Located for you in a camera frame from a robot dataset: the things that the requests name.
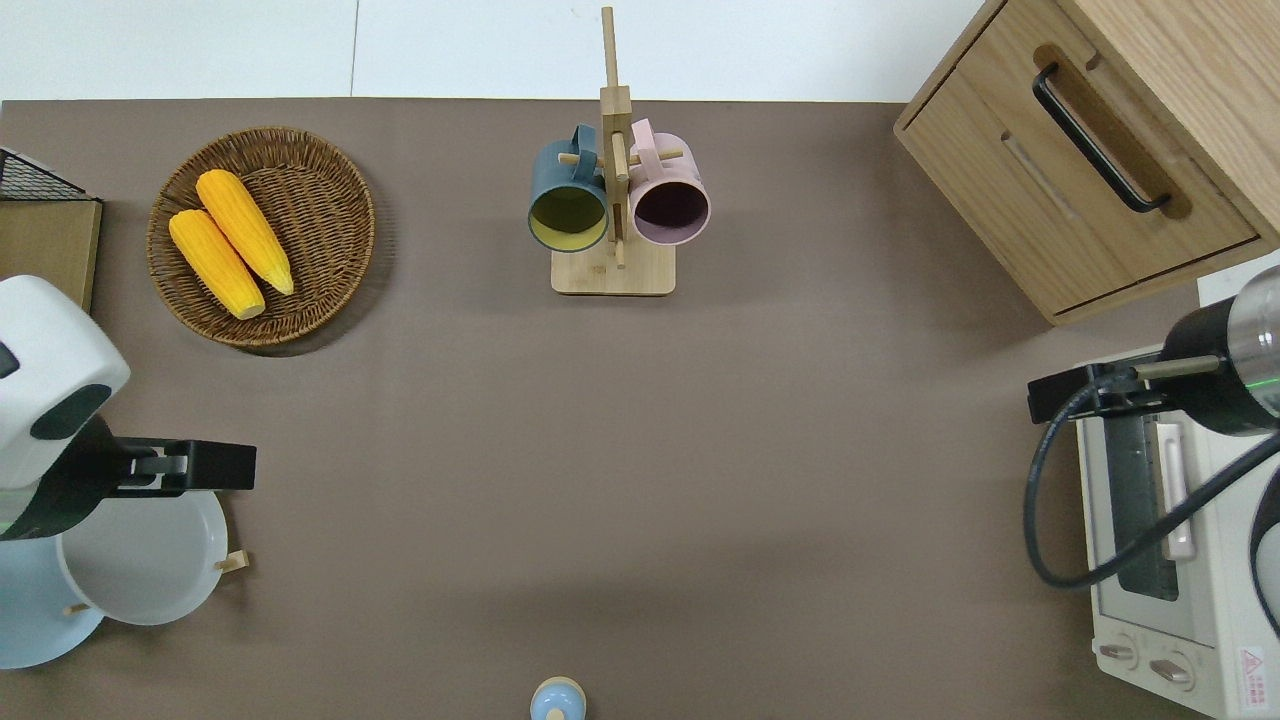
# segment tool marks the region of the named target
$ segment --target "white bowl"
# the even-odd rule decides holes
[[[58,536],[67,582],[87,605],[133,625],[160,625],[200,607],[227,559],[227,516],[212,492],[108,498]]]

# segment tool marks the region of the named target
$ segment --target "mug rack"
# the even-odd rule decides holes
[[[613,37],[613,8],[602,10],[604,24],[604,73],[600,88],[599,164],[604,165],[609,231],[604,241],[580,252],[552,252],[552,288],[562,295],[671,295],[676,290],[676,249],[636,237],[627,186],[631,167],[640,159],[628,155],[631,133],[631,88],[618,85],[617,45]],[[680,156],[668,151],[662,159]],[[561,154],[562,163],[577,163]]]

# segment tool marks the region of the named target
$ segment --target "warning label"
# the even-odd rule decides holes
[[[1267,666],[1261,647],[1240,648],[1240,705],[1245,710],[1267,708]]]

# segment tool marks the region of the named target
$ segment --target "brown table surface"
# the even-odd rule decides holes
[[[534,154],[594,102],[6,102],[0,142],[106,201],[113,429],[259,468],[224,498],[251,569],[0,673],[0,714],[518,719],[568,674],[595,720],[1193,716],[1096,667],[1088,596],[1039,584],[1019,514],[1024,383],[1158,342],[1194,288],[1051,329],[900,109],[637,102],[713,215],[675,295],[613,299],[556,295],[525,227]],[[262,124],[346,150],[379,205],[375,273],[292,357],[189,332],[146,266],[169,173]],[[1079,566],[1070,443],[1043,533]]]

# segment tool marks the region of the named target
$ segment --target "oven window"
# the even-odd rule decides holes
[[[1151,415],[1108,418],[1103,432],[1111,482],[1111,523],[1116,550],[1120,550],[1160,519],[1156,419]],[[1170,602],[1178,600],[1178,568],[1165,559],[1158,544],[1116,577],[1125,591]]]

